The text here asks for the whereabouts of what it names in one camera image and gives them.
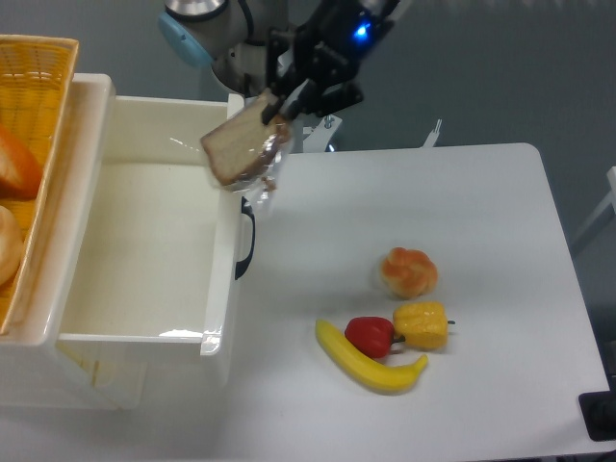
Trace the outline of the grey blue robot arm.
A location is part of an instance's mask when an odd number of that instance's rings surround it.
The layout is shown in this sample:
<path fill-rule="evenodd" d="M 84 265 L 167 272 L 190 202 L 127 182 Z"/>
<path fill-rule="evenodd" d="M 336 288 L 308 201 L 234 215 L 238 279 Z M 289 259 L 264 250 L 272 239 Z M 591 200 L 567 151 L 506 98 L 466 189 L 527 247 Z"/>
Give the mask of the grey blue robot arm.
<path fill-rule="evenodd" d="M 167 1 L 158 26 L 186 64 L 210 68 L 244 97 L 264 94 L 262 120 L 329 116 L 360 103 L 362 62 L 407 1 L 321 1 L 301 24 L 286 1 Z"/>

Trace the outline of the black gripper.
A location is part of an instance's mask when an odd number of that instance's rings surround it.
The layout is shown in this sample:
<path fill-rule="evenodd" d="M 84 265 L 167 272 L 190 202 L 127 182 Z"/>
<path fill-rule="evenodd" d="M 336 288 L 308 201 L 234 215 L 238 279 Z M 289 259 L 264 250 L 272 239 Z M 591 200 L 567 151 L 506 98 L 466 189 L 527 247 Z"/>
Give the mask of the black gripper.
<path fill-rule="evenodd" d="M 282 107 L 284 119 L 296 120 L 302 114 L 331 115 L 362 102 L 355 78 L 362 62 L 393 29 L 398 5 L 398 1 L 322 1 L 296 36 L 270 28 L 262 123 L 269 125 Z M 285 104 L 298 86 L 296 77 L 302 86 Z"/>

